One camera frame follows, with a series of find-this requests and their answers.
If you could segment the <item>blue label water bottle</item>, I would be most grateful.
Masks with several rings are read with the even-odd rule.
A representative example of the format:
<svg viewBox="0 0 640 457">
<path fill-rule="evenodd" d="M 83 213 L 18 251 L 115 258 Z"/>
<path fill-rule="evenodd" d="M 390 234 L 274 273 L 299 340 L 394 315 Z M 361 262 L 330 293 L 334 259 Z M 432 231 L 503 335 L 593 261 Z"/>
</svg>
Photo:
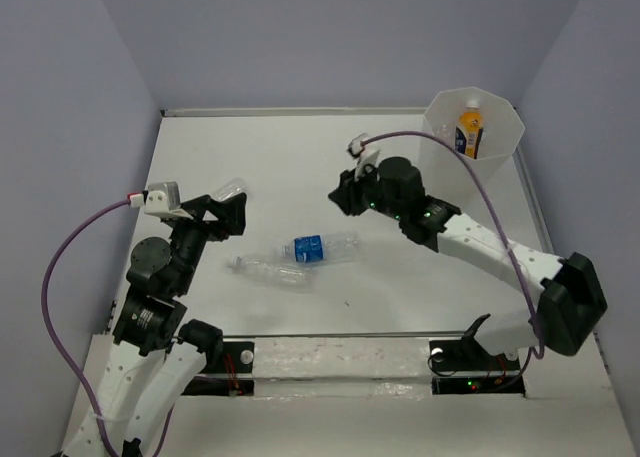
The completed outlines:
<svg viewBox="0 0 640 457">
<path fill-rule="evenodd" d="M 353 232 L 313 234 L 297 237 L 283 245 L 279 255 L 300 265 L 321 265 L 353 260 L 361 241 Z"/>
</svg>

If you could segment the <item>orange juice bottle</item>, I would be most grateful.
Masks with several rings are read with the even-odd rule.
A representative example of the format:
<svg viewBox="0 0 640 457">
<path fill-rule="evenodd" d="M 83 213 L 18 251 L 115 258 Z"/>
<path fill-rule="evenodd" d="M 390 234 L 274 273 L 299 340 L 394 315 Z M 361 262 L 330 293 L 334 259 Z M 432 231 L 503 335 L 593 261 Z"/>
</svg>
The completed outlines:
<svg viewBox="0 0 640 457">
<path fill-rule="evenodd" d="M 471 159 L 477 159 L 484 136 L 484 117 L 478 99 L 467 101 L 464 112 L 459 116 L 454 136 L 455 150 Z"/>
</svg>

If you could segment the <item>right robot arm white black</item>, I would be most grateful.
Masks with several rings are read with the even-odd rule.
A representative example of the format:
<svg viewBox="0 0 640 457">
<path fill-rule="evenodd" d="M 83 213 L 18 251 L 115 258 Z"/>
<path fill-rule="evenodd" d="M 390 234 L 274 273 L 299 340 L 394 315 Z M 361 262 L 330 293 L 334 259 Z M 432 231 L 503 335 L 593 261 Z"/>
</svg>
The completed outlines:
<svg viewBox="0 0 640 457">
<path fill-rule="evenodd" d="M 484 314 L 465 330 L 454 354 L 470 368 L 537 344 L 572 357 L 608 308 L 588 257 L 574 252 L 562 258 L 502 240 L 455 205 L 427 194 L 420 171 L 404 157 L 343 171 L 328 198 L 348 216 L 372 210 L 390 217 L 411 242 L 466 262 L 525 295 L 523 312 Z"/>
</svg>

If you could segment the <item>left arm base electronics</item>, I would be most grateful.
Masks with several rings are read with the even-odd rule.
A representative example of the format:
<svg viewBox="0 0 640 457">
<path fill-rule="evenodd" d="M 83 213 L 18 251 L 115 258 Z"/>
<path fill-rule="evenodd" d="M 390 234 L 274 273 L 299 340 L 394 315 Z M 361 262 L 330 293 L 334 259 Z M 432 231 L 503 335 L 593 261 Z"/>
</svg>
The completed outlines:
<svg viewBox="0 0 640 457">
<path fill-rule="evenodd" d="M 222 354 L 208 363 L 183 391 L 183 396 L 248 397 L 254 394 L 253 341 L 225 341 Z"/>
</svg>

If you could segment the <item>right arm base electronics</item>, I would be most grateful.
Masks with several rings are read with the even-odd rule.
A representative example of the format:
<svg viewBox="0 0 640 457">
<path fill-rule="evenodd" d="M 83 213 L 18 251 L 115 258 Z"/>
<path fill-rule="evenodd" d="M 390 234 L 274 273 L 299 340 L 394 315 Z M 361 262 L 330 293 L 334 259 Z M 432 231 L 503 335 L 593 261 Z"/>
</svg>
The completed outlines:
<svg viewBox="0 0 640 457">
<path fill-rule="evenodd" d="M 512 394 L 525 396 L 521 360 L 516 352 L 471 362 L 456 353 L 459 341 L 429 342 L 427 365 L 434 396 Z"/>
</svg>

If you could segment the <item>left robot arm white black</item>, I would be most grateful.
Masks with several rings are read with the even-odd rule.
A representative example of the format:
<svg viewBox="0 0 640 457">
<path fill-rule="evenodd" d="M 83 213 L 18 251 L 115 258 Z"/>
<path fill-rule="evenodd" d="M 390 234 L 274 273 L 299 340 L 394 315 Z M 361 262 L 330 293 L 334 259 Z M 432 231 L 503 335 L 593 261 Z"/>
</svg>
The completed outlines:
<svg viewBox="0 0 640 457">
<path fill-rule="evenodd" d="M 97 390 L 63 456 L 155 456 L 171 411 L 190 381 L 215 369 L 223 333 L 198 320 L 185 322 L 187 294 L 204 248 L 240 236 L 246 227 L 245 193 L 224 200 L 205 194 L 181 201 L 174 182 L 130 194 L 125 204 L 168 225 L 168 239 L 136 244 L 129 284 Z"/>
</svg>

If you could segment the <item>white octagonal bin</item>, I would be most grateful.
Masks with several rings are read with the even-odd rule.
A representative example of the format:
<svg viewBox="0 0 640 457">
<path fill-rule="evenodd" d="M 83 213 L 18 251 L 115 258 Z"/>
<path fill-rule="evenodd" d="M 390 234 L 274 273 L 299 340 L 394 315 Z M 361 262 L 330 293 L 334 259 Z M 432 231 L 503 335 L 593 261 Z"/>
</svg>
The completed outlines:
<svg viewBox="0 0 640 457">
<path fill-rule="evenodd" d="M 468 100 L 478 99 L 484 117 L 484 136 L 477 159 L 454 148 L 456 122 Z M 483 186 L 512 156 L 525 126 L 511 103 L 477 87 L 439 92 L 424 114 L 422 131 L 444 141 L 447 147 L 429 139 L 420 140 L 418 167 L 426 191 L 458 207 L 479 195 L 474 177 Z"/>
</svg>

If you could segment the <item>clear capless bottle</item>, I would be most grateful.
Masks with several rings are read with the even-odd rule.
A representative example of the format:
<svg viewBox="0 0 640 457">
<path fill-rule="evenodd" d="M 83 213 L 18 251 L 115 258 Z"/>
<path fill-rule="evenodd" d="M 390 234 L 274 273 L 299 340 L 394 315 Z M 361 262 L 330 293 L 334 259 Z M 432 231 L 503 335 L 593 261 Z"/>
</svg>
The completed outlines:
<svg viewBox="0 0 640 457">
<path fill-rule="evenodd" d="M 242 178 L 234 178 L 211 193 L 211 198 L 218 202 L 224 202 L 239 194 L 251 196 L 247 182 Z"/>
</svg>

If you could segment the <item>clear bottle white cap upper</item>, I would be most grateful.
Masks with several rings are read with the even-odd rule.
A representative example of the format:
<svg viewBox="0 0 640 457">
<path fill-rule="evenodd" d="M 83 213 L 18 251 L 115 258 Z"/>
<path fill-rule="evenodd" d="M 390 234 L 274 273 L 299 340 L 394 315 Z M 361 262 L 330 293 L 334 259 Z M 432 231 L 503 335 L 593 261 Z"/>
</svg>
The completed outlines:
<svg viewBox="0 0 640 457">
<path fill-rule="evenodd" d="M 311 291 L 315 280 L 312 269 L 260 254 L 232 257 L 226 266 L 233 275 L 254 285 L 296 293 Z"/>
</svg>

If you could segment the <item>white front cover board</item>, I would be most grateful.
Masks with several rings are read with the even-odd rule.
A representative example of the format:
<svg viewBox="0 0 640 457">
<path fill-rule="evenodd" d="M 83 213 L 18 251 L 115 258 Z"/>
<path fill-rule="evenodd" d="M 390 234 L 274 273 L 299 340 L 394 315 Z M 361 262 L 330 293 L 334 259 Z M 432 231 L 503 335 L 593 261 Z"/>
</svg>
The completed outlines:
<svg viewBox="0 0 640 457">
<path fill-rule="evenodd" d="M 522 374 L 526 395 L 434 396 L 433 333 L 233 335 L 253 341 L 254 394 L 183 396 L 167 456 L 630 456 L 594 341 Z M 112 341 L 86 367 L 99 386 Z M 76 403 L 63 447 L 89 405 Z"/>
</svg>

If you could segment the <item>aluminium back rail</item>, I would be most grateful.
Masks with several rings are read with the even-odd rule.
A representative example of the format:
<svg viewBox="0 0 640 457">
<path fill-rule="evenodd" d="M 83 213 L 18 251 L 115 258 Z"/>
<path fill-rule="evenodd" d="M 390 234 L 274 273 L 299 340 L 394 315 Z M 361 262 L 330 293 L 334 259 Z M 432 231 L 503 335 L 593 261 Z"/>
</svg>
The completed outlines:
<svg viewBox="0 0 640 457">
<path fill-rule="evenodd" d="M 423 115 L 425 107 L 261 107 L 164 109 L 163 118 L 216 118 L 324 115 Z"/>
</svg>

